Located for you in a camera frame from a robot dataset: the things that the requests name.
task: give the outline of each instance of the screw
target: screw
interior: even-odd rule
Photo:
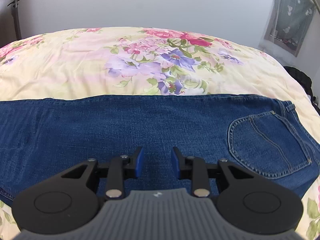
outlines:
[[[205,188],[196,189],[193,194],[197,197],[207,197],[210,195],[210,191]]]
[[[109,198],[116,198],[116,197],[120,197],[122,195],[122,192],[119,189],[109,189],[106,192],[106,195]]]

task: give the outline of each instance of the ribbed gray surface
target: ribbed gray surface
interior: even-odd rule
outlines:
[[[184,188],[131,191],[124,200],[107,201],[90,223],[75,231],[46,236],[23,231],[15,238],[39,239],[302,240],[293,230],[274,236],[260,236],[237,229],[219,215],[210,199],[192,197]]]

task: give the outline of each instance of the blue denim jeans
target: blue denim jeans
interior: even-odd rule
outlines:
[[[126,181],[128,190],[189,188],[174,177],[173,146],[210,163],[227,158],[300,197],[319,175],[320,146],[290,101],[228,94],[19,100],[0,102],[0,199],[10,204],[87,158],[107,162],[137,146],[144,167],[141,178]]]

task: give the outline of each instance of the belt loop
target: belt loop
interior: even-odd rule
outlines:
[[[296,108],[296,106],[295,106],[294,104],[291,104],[291,105],[288,105],[288,106],[285,107],[285,109],[286,109],[288,112],[294,110],[295,108]]]

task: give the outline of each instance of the mattress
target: mattress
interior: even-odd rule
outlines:
[[[111,27],[46,33],[0,49],[0,101],[107,94],[257,94],[290,100],[320,143],[320,117],[303,88],[268,54],[231,41],[166,29]],[[305,239],[319,235],[319,198],[318,178],[302,199],[296,231]],[[0,238],[17,233],[10,207],[0,202]]]

